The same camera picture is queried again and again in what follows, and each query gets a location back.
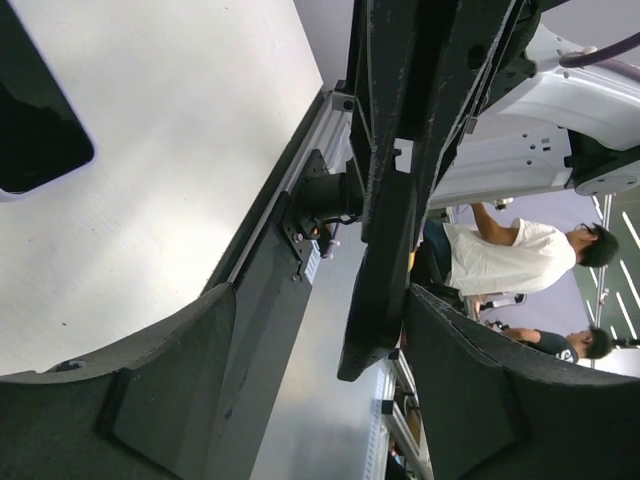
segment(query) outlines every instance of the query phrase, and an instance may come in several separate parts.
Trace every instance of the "white t-shirt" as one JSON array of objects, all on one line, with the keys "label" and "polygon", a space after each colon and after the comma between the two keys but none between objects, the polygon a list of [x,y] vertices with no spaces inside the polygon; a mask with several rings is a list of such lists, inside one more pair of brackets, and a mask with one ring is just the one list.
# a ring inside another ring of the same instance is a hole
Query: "white t-shirt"
[{"label": "white t-shirt", "polygon": [[447,284],[465,296],[533,293],[556,283],[576,264],[575,250],[555,227],[516,219],[516,241],[493,245],[477,230],[444,224],[451,243],[451,276]]}]

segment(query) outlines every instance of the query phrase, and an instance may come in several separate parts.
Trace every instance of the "screw hole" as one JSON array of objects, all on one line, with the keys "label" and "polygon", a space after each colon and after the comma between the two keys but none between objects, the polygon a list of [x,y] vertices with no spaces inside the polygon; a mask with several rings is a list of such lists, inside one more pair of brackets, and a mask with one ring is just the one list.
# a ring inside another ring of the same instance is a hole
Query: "screw hole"
[{"label": "screw hole", "polygon": [[487,49],[483,45],[477,43],[467,52],[467,66],[471,70],[482,68],[487,60]]}]

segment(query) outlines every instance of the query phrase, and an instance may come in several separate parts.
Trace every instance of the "pants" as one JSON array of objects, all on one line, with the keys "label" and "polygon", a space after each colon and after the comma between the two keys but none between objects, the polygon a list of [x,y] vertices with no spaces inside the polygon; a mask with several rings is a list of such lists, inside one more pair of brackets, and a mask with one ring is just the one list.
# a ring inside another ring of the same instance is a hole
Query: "pants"
[{"label": "pants", "polygon": [[451,273],[451,243],[444,232],[444,225],[442,222],[428,218],[424,224],[423,235],[433,247],[438,269],[442,279],[446,281]]}]

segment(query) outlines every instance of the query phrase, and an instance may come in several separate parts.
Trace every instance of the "black hair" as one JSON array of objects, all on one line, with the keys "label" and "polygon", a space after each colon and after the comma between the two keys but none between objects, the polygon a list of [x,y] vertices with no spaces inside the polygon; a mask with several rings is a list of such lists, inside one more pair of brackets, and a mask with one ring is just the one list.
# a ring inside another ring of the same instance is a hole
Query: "black hair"
[{"label": "black hair", "polygon": [[598,238],[582,251],[580,265],[592,268],[602,268],[609,265],[620,250],[616,236],[602,225],[595,223],[591,227],[585,224],[582,227]]},{"label": "black hair", "polygon": [[591,332],[591,343],[587,345],[585,357],[591,360],[600,360],[606,357],[613,350],[613,339],[602,328],[589,327]]}]

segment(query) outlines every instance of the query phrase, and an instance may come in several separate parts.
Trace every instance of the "man in white shirt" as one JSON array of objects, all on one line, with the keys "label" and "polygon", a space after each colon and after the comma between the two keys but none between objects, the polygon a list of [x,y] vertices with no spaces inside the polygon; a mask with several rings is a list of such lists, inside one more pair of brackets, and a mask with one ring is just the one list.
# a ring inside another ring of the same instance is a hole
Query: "man in white shirt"
[{"label": "man in white shirt", "polygon": [[[576,264],[599,268],[619,250],[616,237],[600,225],[582,225],[568,233],[517,219],[499,225],[483,204],[471,206],[477,230],[427,220],[422,248],[431,248],[447,285],[464,296],[533,293],[557,282]],[[416,254],[412,281],[424,266]]]}]

